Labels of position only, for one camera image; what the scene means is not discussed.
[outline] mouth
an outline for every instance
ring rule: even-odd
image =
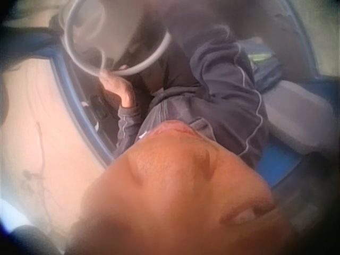
[[[155,135],[169,132],[169,131],[176,131],[178,133],[185,133],[185,134],[193,135],[195,137],[200,137],[200,135],[193,128],[191,128],[189,125],[181,121],[163,122],[161,125],[153,129],[147,136],[153,137]]]

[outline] gray upholstery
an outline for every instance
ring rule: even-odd
[[[328,101],[289,81],[265,93],[263,101],[274,136],[301,154],[336,157],[337,119]]]

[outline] person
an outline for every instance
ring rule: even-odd
[[[132,84],[102,72],[121,99],[116,160],[84,196],[65,254],[273,254],[290,228],[254,170],[268,128],[250,61],[206,1],[154,6],[179,47],[164,92],[143,118]]]

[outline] dark jacket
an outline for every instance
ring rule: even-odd
[[[250,61],[201,0],[162,1],[159,13],[190,60],[201,86],[171,87],[156,96],[144,121],[139,107],[120,108],[115,158],[166,120],[180,120],[255,168],[267,142],[267,116]]]

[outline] steering wheel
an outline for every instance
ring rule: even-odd
[[[74,27],[75,21],[77,19],[77,16],[79,14],[79,11],[82,8],[82,6],[85,3],[85,1],[86,0],[75,0],[73,5],[71,6],[71,9],[69,11],[68,17],[66,19],[66,24],[65,24],[65,48],[66,48],[66,51],[68,52],[69,56],[71,57],[71,59],[75,62],[75,64],[78,67],[83,69],[85,72],[98,77],[99,73],[100,73],[100,70],[105,67],[107,56],[108,56],[107,51],[110,51],[110,49],[112,49],[114,47],[113,46],[114,44],[110,45],[111,42],[109,41],[106,46],[110,46],[110,47],[106,47],[105,48],[105,47],[99,47],[98,46],[98,44],[103,41],[101,38],[98,38],[97,41],[95,41],[95,40],[91,41],[92,42],[92,46],[94,48],[99,49],[99,51],[101,52],[101,68],[100,69],[97,68],[97,67],[94,67],[94,66],[92,66],[92,65],[90,65],[88,63],[86,63],[85,61],[83,61],[81,59],[80,55],[74,49],[73,27]],[[131,6],[133,3],[138,4],[139,1],[140,0],[135,0],[135,1],[130,0],[129,5]],[[105,3],[106,4],[111,4],[111,6],[112,6],[112,4],[114,2],[115,1],[111,1],[111,2],[106,1]],[[127,0],[120,0],[120,1],[116,1],[115,4],[117,5],[116,7],[119,7],[119,4],[121,4],[121,5],[125,4],[126,5],[127,4],[126,2],[128,2],[128,1]],[[104,8],[104,6],[101,6],[101,10],[102,11],[107,11],[108,9],[110,9],[108,6],[105,6],[105,8]],[[131,18],[131,17],[134,17],[134,16],[136,16],[138,14],[136,12],[135,13],[131,13],[130,12],[130,13],[122,14],[122,15],[129,16]],[[112,27],[112,23],[116,22],[118,17],[116,17],[114,15],[108,15],[106,13],[106,15],[104,16],[104,19],[109,19],[111,24],[108,25],[108,28],[110,28],[110,25]],[[101,23],[100,25],[103,25],[103,17],[98,19],[96,22],[99,22],[99,23]],[[131,26],[137,26],[137,25],[133,24],[133,22],[132,22],[130,24],[130,27]],[[104,35],[104,36],[108,37],[108,32],[107,31],[105,31],[105,32],[102,31],[101,35],[102,36]],[[129,42],[126,41],[126,40],[124,42],[125,43],[123,43],[123,47],[125,47],[125,50],[126,50],[127,44]],[[139,73],[139,72],[143,71],[144,69],[146,69],[149,66],[151,66],[156,60],[158,60],[162,56],[162,54],[164,53],[164,51],[166,50],[166,48],[168,47],[170,42],[171,42],[171,36],[170,36],[170,34],[168,32],[166,32],[166,34],[165,34],[162,42],[160,43],[159,47],[146,60],[144,60],[142,63],[140,63],[138,65],[135,65],[133,67],[130,67],[128,69],[119,70],[119,71],[113,71],[113,73],[116,74],[116,75],[119,75],[119,76],[129,76],[129,75],[133,75],[133,74],[136,74],[136,73]]]

